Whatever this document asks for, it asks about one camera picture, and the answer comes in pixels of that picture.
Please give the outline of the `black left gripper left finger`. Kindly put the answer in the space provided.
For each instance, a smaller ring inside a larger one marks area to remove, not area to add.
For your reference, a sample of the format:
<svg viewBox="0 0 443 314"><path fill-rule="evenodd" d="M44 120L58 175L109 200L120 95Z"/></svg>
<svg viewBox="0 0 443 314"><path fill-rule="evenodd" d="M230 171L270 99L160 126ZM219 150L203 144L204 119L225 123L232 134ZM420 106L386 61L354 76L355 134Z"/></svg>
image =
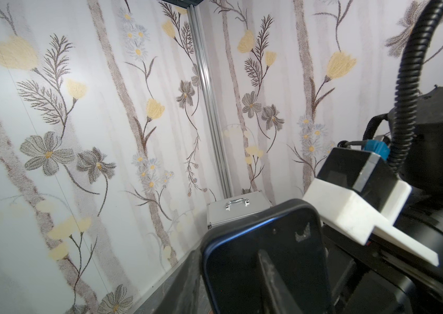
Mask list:
<svg viewBox="0 0 443 314"><path fill-rule="evenodd" d="M159 314L197 313L202 275L202 252L190 252L164 299L154 311Z"/></svg>

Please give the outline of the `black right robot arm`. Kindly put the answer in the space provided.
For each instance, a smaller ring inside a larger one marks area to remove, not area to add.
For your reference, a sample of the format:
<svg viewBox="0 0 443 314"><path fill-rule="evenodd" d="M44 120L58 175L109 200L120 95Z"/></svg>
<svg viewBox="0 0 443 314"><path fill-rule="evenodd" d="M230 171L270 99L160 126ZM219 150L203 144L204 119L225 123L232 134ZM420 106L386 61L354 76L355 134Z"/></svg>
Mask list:
<svg viewBox="0 0 443 314"><path fill-rule="evenodd" d="M376 209L395 176L416 189L396 218L396 229L438 255L433 266L381 236L365 246L332 228L329 271L338 313L443 313L443 87L420 96L418 87L443 1L425 6L403 50L396 104L384 115L390 152L355 189Z"/></svg>

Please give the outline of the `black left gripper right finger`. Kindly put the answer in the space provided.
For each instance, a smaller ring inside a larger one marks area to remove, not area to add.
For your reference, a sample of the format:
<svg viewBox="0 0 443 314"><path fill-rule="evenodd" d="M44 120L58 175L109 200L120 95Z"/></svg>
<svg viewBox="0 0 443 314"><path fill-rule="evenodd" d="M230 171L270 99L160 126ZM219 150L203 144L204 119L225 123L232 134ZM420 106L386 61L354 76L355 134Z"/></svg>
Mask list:
<svg viewBox="0 0 443 314"><path fill-rule="evenodd" d="M257 253L257 264L263 312L302 313L269 254L263 249Z"/></svg>

